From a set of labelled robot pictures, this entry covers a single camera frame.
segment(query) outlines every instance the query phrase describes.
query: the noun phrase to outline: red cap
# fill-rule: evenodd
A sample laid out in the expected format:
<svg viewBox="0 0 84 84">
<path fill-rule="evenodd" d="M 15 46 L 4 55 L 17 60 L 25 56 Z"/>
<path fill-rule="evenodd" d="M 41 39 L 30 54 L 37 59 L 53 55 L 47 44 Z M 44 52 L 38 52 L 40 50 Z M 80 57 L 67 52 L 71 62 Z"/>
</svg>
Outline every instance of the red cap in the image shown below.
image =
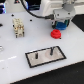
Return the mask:
<svg viewBox="0 0 84 84">
<path fill-rule="evenodd" d="M 51 32 L 51 37 L 53 37 L 55 39 L 59 39 L 59 38 L 61 38 L 61 32 L 59 30 L 55 29 Z"/>
</svg>

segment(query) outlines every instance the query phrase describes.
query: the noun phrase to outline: cable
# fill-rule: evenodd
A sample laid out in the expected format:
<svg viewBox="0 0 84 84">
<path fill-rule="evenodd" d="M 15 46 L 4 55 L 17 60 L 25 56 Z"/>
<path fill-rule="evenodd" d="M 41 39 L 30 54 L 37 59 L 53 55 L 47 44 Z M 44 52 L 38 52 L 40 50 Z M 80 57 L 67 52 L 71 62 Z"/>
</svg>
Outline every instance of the cable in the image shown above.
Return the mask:
<svg viewBox="0 0 84 84">
<path fill-rule="evenodd" d="M 51 20 L 54 19 L 54 15 L 53 15 L 53 14 L 51 14 L 51 15 L 49 15 L 49 16 L 45 16 L 45 17 L 43 17 L 43 16 L 38 16 L 38 15 L 33 14 L 32 12 L 30 12 L 30 11 L 26 8 L 26 6 L 25 6 L 23 0 L 20 0 L 20 1 L 21 1 L 22 5 L 23 5 L 24 9 L 25 9 L 30 15 L 32 15 L 32 16 L 34 16 L 34 17 L 36 17 L 36 18 L 51 19 Z"/>
<path fill-rule="evenodd" d="M 33 14 L 32 12 L 30 12 L 30 11 L 26 8 L 26 6 L 25 6 L 23 0 L 20 0 L 20 1 L 21 1 L 21 3 L 22 3 L 23 7 L 25 8 L 25 10 L 26 10 L 29 14 L 31 14 L 32 16 L 37 17 L 37 18 L 45 18 L 45 17 L 42 17 L 42 16 L 37 16 L 37 15 Z"/>
</svg>

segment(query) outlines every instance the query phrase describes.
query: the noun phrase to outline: white table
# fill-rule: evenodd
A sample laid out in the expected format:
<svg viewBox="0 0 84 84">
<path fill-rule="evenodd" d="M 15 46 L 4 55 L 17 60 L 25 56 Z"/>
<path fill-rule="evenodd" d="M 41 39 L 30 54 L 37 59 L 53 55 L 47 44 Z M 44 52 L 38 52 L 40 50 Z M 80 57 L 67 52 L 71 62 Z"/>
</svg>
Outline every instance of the white table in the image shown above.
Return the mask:
<svg viewBox="0 0 84 84">
<path fill-rule="evenodd" d="M 15 13 L 14 17 L 11 15 L 0 15 L 0 22 L 3 23 L 3 27 L 0 27 L 0 46 L 4 48 L 0 52 L 0 84 L 9 84 L 84 61 L 84 32 L 72 22 L 66 30 L 61 31 L 62 39 L 53 39 L 50 36 L 53 30 L 51 21 L 37 19 L 26 12 Z M 23 20 L 25 37 L 15 37 L 13 18 Z M 60 46 L 67 59 L 35 68 L 29 67 L 25 53 L 52 46 Z"/>
</svg>

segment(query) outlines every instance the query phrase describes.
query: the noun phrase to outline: red bottle cap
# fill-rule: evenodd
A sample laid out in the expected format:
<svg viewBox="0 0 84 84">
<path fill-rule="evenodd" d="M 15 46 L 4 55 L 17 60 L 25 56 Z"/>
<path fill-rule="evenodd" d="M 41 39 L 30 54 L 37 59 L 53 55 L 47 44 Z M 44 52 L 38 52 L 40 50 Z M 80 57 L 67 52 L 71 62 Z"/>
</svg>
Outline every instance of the red bottle cap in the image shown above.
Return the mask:
<svg viewBox="0 0 84 84">
<path fill-rule="evenodd" d="M 59 39 L 59 38 L 61 38 L 61 32 L 59 30 L 55 29 L 51 32 L 51 37 L 53 37 L 55 39 Z"/>
</svg>

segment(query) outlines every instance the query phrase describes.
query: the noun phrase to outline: black frame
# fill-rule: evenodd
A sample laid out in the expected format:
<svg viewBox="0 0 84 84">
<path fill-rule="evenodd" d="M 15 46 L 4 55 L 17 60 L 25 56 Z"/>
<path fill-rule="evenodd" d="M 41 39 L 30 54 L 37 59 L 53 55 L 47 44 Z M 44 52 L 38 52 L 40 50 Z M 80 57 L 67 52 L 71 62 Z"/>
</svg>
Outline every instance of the black frame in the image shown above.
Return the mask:
<svg viewBox="0 0 84 84">
<path fill-rule="evenodd" d="M 30 60 L 29 60 L 27 54 L 34 53 L 34 52 L 37 52 L 37 51 L 46 50 L 46 49 L 50 49 L 50 48 L 52 48 L 52 47 L 50 47 L 50 48 L 46 48 L 46 49 L 37 50 L 37 51 L 33 51 L 33 52 L 25 53 L 30 68 L 34 68 L 34 67 L 37 67 L 37 66 L 41 66 L 41 65 L 44 65 L 44 64 L 51 63 L 51 62 L 56 62 L 56 61 L 59 61 L 59 60 L 67 59 L 66 56 L 64 55 L 64 53 L 62 52 L 62 50 L 60 49 L 60 47 L 59 47 L 59 46 L 55 46 L 55 47 L 57 47 L 57 48 L 59 49 L 59 51 L 61 52 L 61 54 L 63 55 L 64 58 L 60 58 L 60 59 L 57 59 L 57 60 L 53 60 L 53 61 L 49 61 L 49 62 L 45 62 L 45 63 L 38 64 L 38 65 L 35 65 L 35 66 L 32 66 L 32 65 L 31 65 Z"/>
</svg>

